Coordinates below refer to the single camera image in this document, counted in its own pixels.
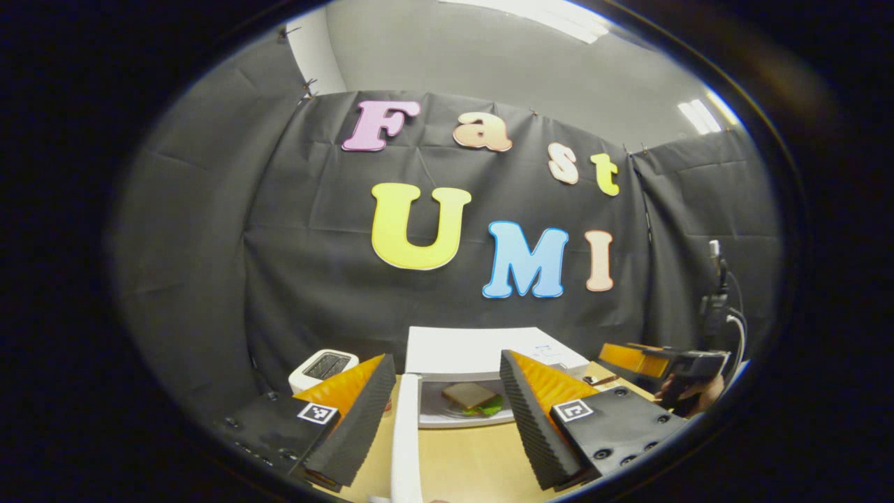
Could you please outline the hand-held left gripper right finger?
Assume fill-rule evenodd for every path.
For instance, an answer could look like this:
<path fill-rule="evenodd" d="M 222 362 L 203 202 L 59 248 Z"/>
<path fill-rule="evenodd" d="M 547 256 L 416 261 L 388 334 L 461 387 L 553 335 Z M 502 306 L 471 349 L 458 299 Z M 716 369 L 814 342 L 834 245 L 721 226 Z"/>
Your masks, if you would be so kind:
<path fill-rule="evenodd" d="M 684 426 L 682 417 L 628 386 L 598 391 L 518 351 L 501 351 L 500 379 L 543 490 L 606 476 L 649 454 Z"/>

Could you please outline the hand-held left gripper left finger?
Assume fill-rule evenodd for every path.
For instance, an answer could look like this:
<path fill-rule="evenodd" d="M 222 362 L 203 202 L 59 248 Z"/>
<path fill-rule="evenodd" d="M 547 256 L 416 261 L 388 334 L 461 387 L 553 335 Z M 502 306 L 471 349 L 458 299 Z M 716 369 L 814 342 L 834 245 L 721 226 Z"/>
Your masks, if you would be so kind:
<path fill-rule="evenodd" d="M 351 486 L 376 439 L 396 384 L 380 354 L 291 397 L 265 395 L 221 418 L 228 448 L 285 479 Z"/>

